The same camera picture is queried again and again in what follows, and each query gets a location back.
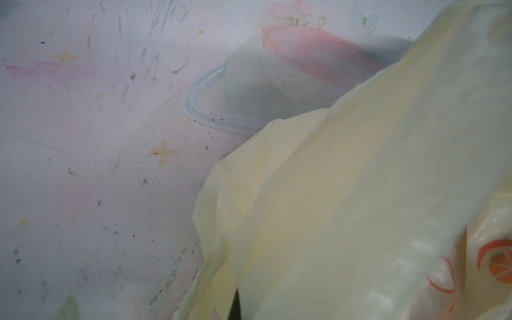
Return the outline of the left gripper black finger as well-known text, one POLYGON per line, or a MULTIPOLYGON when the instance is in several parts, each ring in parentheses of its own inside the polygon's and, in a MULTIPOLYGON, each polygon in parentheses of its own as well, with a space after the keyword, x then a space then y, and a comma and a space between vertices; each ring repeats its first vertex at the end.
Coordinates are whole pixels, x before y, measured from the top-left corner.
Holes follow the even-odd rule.
POLYGON ((239 299, 239 291, 235 292, 233 303, 229 312, 228 320, 242 320, 241 317, 241 304, 239 299))

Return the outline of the cream printed plastic bag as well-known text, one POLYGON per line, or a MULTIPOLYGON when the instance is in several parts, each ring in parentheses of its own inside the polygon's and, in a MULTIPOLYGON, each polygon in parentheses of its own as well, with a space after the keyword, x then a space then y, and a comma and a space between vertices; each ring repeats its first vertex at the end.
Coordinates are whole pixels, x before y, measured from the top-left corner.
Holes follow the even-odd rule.
POLYGON ((270 122, 193 222, 205 263, 174 319, 440 317, 461 236, 481 278, 511 254, 511 2, 458 1, 331 108, 270 122))

